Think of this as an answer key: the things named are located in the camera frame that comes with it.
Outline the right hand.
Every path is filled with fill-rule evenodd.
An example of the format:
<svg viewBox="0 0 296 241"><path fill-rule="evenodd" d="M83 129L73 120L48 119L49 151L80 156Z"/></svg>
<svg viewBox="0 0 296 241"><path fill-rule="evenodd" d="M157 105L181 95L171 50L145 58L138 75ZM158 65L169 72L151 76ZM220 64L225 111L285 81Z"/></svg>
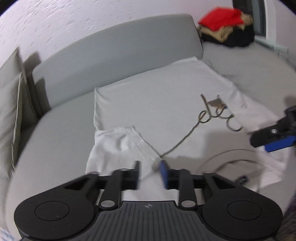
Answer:
<svg viewBox="0 0 296 241"><path fill-rule="evenodd" d="M295 196L293 197L287 212L284 214L281 227L276 235L275 240L296 241L296 213L295 213Z"/></svg>

